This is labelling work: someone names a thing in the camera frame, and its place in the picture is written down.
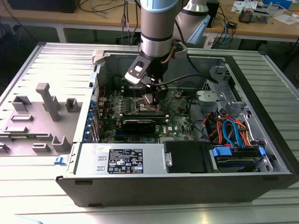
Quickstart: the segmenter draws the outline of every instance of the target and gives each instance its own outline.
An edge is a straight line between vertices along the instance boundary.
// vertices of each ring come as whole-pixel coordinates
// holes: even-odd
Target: circuit board
[[[175,97],[169,91],[159,105],[147,105],[143,98],[125,97],[113,91],[100,99],[99,117],[102,143],[163,143],[166,140],[194,140],[194,133],[186,115],[186,97]],[[125,134],[124,120],[151,120],[154,133]]]

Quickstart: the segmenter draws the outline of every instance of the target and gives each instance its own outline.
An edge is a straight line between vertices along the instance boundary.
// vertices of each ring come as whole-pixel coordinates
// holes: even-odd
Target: floor
[[[43,27],[25,27],[38,41],[42,42],[59,42],[55,29]],[[2,30],[3,38],[0,39],[0,94],[5,90],[19,68],[23,65],[28,55],[35,47],[36,42],[28,35],[22,27],[15,27],[16,35],[10,36]],[[115,44],[115,40],[120,36],[118,31],[97,31],[98,40],[94,40],[93,31],[85,29],[67,29],[69,42],[72,43],[98,43],[98,44]],[[205,38],[203,37],[196,46],[188,47],[202,48]],[[238,49],[239,45],[242,50],[254,50],[257,41],[234,39],[230,49]],[[288,52],[290,51],[289,43],[285,42],[267,42],[260,46],[259,50],[266,52],[267,55],[281,67]],[[290,81],[299,88],[299,82],[296,81],[298,71],[299,57],[297,56],[284,71]]]

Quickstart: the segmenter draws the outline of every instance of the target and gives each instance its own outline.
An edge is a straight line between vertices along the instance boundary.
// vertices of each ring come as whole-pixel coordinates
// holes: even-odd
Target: aluminum profile table
[[[28,94],[37,82],[49,82],[58,100],[74,97],[82,102],[93,70],[96,49],[129,48],[113,45],[47,43],[37,46],[0,97],[0,128],[13,110],[16,94]],[[268,58],[255,51],[190,49],[192,54],[231,55],[260,98],[265,109],[299,159],[299,94]],[[1,211],[59,223],[202,223],[253,224],[299,222],[299,183],[273,190],[251,203],[192,204],[115,208],[80,208],[55,183],[64,166],[56,156],[0,157]]]

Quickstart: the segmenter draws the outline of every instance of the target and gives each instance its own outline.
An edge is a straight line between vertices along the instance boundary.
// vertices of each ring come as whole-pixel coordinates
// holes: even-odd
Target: paper
[[[294,18],[294,17],[289,16],[289,15],[285,15],[285,14],[273,17],[273,19],[278,20],[278,21],[283,22],[283,23],[288,24],[288,25],[291,25],[293,23],[298,22],[297,18]]]
[[[256,9],[258,1],[244,2],[235,1],[232,7],[232,12],[241,13],[243,7]]]

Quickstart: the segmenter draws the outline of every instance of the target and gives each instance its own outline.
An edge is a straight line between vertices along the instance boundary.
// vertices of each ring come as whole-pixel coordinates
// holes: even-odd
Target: sticker
[[[111,149],[111,146],[99,146],[97,151],[98,152],[107,152],[110,149]]]
[[[110,149],[108,173],[143,174],[142,149]]]

